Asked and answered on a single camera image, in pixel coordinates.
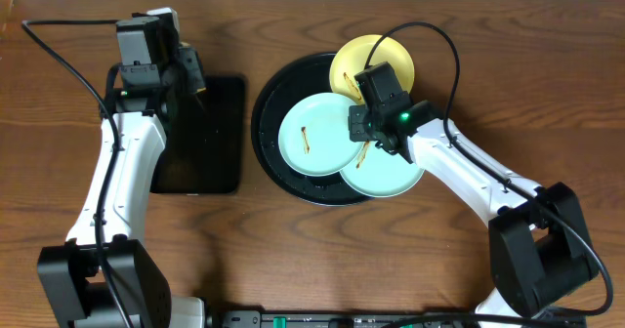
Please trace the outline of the mint plate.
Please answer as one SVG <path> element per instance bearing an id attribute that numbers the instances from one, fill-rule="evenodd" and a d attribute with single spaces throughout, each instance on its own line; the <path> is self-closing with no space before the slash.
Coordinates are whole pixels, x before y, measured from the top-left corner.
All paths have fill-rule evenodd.
<path id="1" fill-rule="evenodd" d="M 366 196 L 384 198 L 400 195 L 415 186 L 424 169 L 408 163 L 398 154 L 388 154 L 374 143 L 366 142 L 340 174 L 353 190 Z"/>
<path id="2" fill-rule="evenodd" d="M 319 93 L 297 102 L 278 130 L 278 148 L 296 172 L 324 177 L 351 163 L 364 142 L 352 142 L 349 109 L 355 102 L 335 93 Z"/>

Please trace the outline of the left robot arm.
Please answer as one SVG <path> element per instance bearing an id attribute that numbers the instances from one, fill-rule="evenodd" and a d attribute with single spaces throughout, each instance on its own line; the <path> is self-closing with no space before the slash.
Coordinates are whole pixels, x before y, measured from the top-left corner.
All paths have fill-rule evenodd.
<path id="1" fill-rule="evenodd" d="M 112 25 L 121 61 L 95 96 L 97 167 L 64 243 L 41 250 L 38 277 L 61 327 L 207 327 L 206 303 L 173 295 L 145 247 L 152 179 L 181 99 L 206 87 L 201 61 L 172 8 Z"/>

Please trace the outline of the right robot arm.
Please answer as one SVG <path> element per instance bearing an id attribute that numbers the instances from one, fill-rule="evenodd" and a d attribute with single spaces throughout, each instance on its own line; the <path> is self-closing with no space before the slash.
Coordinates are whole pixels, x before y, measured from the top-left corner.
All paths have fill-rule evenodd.
<path id="1" fill-rule="evenodd" d="M 414 102 L 388 62 L 348 85 L 363 99 L 350 109 L 351 139 L 371 141 L 434 175 L 487 225 L 496 289 L 479 312 L 533 317 L 599 274 L 571 188 L 544 187 L 507 169 L 468 140 L 447 112 Z"/>

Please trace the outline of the green yellow sponge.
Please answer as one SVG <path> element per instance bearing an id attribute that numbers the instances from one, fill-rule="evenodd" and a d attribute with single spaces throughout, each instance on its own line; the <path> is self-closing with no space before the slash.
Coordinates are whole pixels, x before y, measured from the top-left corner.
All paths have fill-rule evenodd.
<path id="1" fill-rule="evenodd" d="M 206 89 L 204 70 L 197 51 L 188 43 L 179 47 L 180 59 L 187 72 L 187 88 L 196 94 Z"/>

